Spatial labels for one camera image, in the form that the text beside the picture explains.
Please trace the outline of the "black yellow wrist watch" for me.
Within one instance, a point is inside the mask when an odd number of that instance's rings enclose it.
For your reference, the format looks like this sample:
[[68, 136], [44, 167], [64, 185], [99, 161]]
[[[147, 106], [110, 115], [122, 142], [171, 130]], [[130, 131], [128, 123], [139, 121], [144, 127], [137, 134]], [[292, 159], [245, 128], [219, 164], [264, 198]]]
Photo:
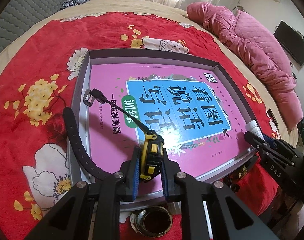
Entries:
[[134, 159], [140, 181], [149, 182], [160, 174], [164, 139], [140, 118], [136, 99], [125, 100], [114, 94], [104, 95], [98, 89], [88, 89], [79, 106], [86, 116], [65, 107], [63, 120], [73, 157], [72, 181], [91, 183], [104, 180], [119, 170], [121, 164]]

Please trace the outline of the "grey quilted headboard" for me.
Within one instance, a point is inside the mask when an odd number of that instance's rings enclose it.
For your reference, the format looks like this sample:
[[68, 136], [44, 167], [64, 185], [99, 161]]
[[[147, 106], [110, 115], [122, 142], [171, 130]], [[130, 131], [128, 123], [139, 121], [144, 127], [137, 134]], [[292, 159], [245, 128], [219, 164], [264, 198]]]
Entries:
[[0, 53], [34, 24], [61, 10], [67, 0], [10, 0], [0, 14]]

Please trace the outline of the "grey cardboard box tray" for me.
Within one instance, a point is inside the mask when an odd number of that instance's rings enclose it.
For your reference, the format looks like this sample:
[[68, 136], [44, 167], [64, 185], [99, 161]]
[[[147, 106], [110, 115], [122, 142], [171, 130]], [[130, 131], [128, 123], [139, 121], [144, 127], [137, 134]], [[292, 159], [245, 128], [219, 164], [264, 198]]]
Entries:
[[244, 140], [255, 115], [217, 62], [159, 50], [90, 50], [72, 99], [90, 159], [112, 173], [144, 143], [138, 119], [163, 137], [169, 159], [196, 179], [223, 178], [255, 153]]

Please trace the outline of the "pink quilted duvet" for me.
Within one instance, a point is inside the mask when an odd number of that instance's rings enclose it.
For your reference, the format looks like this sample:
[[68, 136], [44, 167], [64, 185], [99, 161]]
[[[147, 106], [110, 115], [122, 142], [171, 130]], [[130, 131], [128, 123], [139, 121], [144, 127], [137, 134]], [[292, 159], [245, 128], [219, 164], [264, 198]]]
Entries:
[[214, 34], [237, 55], [273, 97], [291, 131], [303, 118], [295, 92], [296, 80], [281, 45], [258, 20], [245, 11], [233, 13], [223, 6], [196, 2], [187, 6], [188, 18]]

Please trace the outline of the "pink Chinese workbook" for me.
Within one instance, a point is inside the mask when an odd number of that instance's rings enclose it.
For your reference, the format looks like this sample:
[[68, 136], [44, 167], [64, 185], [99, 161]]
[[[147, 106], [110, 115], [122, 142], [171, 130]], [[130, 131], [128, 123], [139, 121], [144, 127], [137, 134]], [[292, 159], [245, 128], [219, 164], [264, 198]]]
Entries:
[[200, 177], [249, 151], [249, 121], [216, 70], [168, 64], [96, 64], [91, 89], [136, 99], [141, 120], [159, 133], [171, 160]]

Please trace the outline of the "blue patterned cloth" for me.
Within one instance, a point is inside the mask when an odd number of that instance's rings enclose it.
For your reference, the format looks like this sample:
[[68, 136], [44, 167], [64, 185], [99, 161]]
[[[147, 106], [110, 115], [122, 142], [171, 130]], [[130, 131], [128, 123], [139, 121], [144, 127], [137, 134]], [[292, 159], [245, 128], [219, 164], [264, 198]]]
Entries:
[[87, 3], [89, 0], [66, 0], [61, 4], [61, 10]]

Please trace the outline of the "brass threaded pipe fitting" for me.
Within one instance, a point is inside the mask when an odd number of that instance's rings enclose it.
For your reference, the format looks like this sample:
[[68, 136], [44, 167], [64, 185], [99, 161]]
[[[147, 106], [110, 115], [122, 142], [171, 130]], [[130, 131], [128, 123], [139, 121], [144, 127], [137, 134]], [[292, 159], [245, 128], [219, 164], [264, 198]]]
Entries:
[[173, 218], [165, 207], [152, 206], [131, 213], [130, 224], [135, 232], [146, 237], [158, 238], [169, 232]]

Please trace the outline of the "white pill bottle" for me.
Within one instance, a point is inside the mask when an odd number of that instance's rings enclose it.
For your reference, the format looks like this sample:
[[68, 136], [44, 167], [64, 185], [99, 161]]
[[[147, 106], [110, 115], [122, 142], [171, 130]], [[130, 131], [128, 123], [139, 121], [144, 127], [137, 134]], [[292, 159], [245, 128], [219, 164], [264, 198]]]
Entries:
[[261, 138], [262, 140], [264, 140], [262, 131], [258, 125], [258, 123], [256, 122], [256, 120], [251, 120], [250, 122], [248, 122], [245, 125], [245, 129], [247, 132], [251, 132], [254, 135], [256, 135], [257, 137]]

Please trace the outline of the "beige bed sheet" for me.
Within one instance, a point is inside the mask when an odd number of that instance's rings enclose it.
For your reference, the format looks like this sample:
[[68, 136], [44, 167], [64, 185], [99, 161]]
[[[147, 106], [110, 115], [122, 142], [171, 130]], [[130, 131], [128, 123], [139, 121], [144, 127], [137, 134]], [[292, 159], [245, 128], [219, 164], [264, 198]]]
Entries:
[[[183, 22], [193, 25], [196, 29], [207, 32], [197, 23], [191, 21], [187, 17], [187, 12], [181, 9], [172, 8], [164, 4], [140, 1], [140, 0], [90, 0], [87, 3], [69, 7], [64, 10], [60, 10], [53, 15], [41, 20], [34, 24], [28, 31], [13, 41], [6, 49], [0, 53], [0, 75], [4, 71], [7, 64], [15, 56], [18, 50], [26, 43], [26, 41], [35, 34], [42, 26], [46, 25], [52, 20], [61, 20], [63, 18], [76, 17], [79, 15], [100, 14], [104, 12], [138, 12], [142, 14], [154, 14], [163, 18], [168, 18], [177, 22]], [[268, 95], [268, 91], [264, 88], [260, 80], [249, 70], [249, 68], [236, 56], [232, 51], [226, 48], [219, 40], [214, 37], [214, 41], [218, 44], [221, 51], [229, 58], [229, 60], [240, 70], [243, 76], [257, 89], [259, 96], [263, 99], [263, 102], [267, 108], [273, 111], [278, 123], [279, 134], [281, 138], [293, 146], [297, 145], [299, 140], [299, 132], [297, 128], [289, 131], [282, 120], [281, 114], [277, 109], [276, 103], [273, 102], [273, 98]]]

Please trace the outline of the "black wall television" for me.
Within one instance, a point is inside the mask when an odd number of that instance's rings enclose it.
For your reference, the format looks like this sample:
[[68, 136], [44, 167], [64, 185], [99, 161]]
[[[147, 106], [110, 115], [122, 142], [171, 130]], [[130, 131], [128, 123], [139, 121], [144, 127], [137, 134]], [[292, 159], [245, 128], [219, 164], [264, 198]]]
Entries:
[[281, 21], [274, 31], [279, 44], [302, 67], [304, 65], [304, 36]]

